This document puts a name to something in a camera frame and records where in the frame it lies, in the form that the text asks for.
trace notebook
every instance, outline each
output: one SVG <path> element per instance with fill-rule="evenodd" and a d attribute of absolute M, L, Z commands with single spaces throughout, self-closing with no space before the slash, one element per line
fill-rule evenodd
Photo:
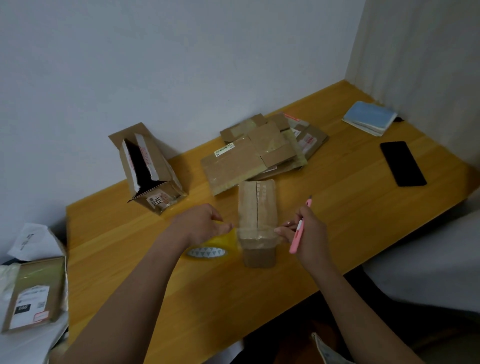
<path fill-rule="evenodd" d="M 342 120 L 364 132 L 382 136 L 396 116 L 396 112 L 382 106 L 357 101 L 347 111 Z"/>

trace hand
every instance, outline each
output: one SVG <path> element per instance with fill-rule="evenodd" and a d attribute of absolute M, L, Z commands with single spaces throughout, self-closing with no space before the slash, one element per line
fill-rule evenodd
<path fill-rule="evenodd" d="M 223 219 L 210 204 L 194 206 L 173 218 L 172 224 L 165 232 L 184 242 L 183 249 L 206 242 L 214 236 L 227 234 L 232 230 L 232 223 L 219 224 Z"/>
<path fill-rule="evenodd" d="M 294 219 L 283 223 L 275 229 L 275 232 L 291 243 L 302 218 L 303 234 L 297 250 L 297 258 L 311 275 L 318 270 L 335 269 L 328 248 L 327 227 L 308 206 L 300 207 Z"/>

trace wooden desk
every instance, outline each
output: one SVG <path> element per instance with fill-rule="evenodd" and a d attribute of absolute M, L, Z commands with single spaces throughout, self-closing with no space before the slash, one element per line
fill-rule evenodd
<path fill-rule="evenodd" d="M 407 122 L 394 123 L 381 138 L 342 122 L 357 100 L 372 101 L 342 81 L 285 107 L 288 114 L 321 127 L 330 140 L 303 170 L 275 177 L 279 220 L 289 218 L 312 194 L 312 208 L 327 223 L 333 258 L 343 272 L 466 199 L 480 185 L 478 171 Z M 379 148 L 380 142 L 395 140 L 408 143 L 427 186 L 397 187 Z M 213 197 L 200 166 L 202 157 L 221 146 L 217 138 L 170 161 L 190 195 L 160 217 L 126 203 L 126 181 L 67 207 L 71 340 L 172 216 L 209 202 L 225 220 L 237 222 L 237 188 Z M 287 247 L 277 252 L 276 267 L 264 270 L 244 268 L 238 254 L 221 261 L 180 259 L 146 363 L 201 363 L 316 292 Z"/>

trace smartphone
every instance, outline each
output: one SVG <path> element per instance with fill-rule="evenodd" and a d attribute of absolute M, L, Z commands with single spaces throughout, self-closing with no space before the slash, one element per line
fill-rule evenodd
<path fill-rule="evenodd" d="M 427 184 L 407 143 L 380 143 L 380 148 L 399 187 L 424 186 Z"/>

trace packing tape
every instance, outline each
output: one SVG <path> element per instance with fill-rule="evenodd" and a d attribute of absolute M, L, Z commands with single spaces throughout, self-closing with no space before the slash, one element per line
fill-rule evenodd
<path fill-rule="evenodd" d="M 228 234 L 216 236 L 209 241 L 188 248 L 183 257 L 195 260 L 209 260 L 224 258 L 238 251 L 237 234 L 232 229 Z"/>

